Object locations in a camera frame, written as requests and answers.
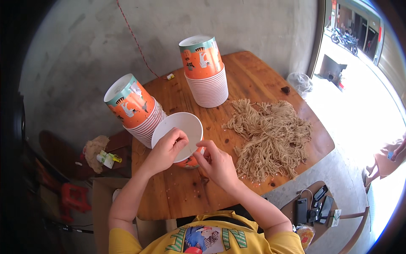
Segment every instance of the stack of paper bowls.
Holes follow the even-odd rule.
[[[227,77],[216,39],[196,35],[179,43],[185,77],[199,106],[213,108],[228,97]]]
[[[166,113],[132,74],[117,80],[106,92],[104,102],[128,132],[152,148],[152,134]]]

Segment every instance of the dress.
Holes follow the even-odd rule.
[[[380,178],[385,178],[393,173],[406,158],[406,149],[403,149],[396,157],[396,161],[391,161],[387,158],[388,152],[393,152],[398,148],[403,140],[406,138],[406,133],[403,134],[402,139],[397,139],[391,144],[386,143],[384,147],[375,154],[375,161],[378,164]]]

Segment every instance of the plastic bag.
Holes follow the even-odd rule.
[[[294,72],[289,74],[286,81],[305,99],[307,94],[313,90],[313,83],[304,73]]]
[[[299,224],[296,226],[296,233],[300,237],[300,243],[302,244],[303,250],[306,250],[310,245],[311,240],[313,240],[316,230],[314,230],[314,227]]]

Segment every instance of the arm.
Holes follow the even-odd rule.
[[[197,146],[207,147],[204,155],[195,152],[193,156],[208,176],[225,192],[237,200],[263,228],[265,237],[292,231],[290,220],[273,204],[250,190],[237,177],[232,157],[218,149],[212,140],[203,140]],[[209,164],[205,159],[211,157]]]
[[[400,144],[400,146],[399,146],[398,148],[396,148],[396,149],[393,151],[393,155],[392,155],[391,161],[395,161],[395,160],[396,160],[396,157],[398,156],[398,154],[400,154],[400,152],[403,151],[403,149],[404,149],[405,147],[406,147],[406,139],[404,139],[404,140],[402,141],[402,144]]]
[[[113,202],[108,218],[110,230],[121,228],[134,235],[132,221],[137,215],[149,179],[156,173],[168,169],[180,150],[188,143],[189,140],[186,134],[177,128],[170,130],[158,141],[145,162]]]

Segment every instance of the small dark object on table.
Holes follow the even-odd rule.
[[[282,90],[285,94],[289,94],[289,92],[290,92],[290,87],[282,87],[281,90]]]

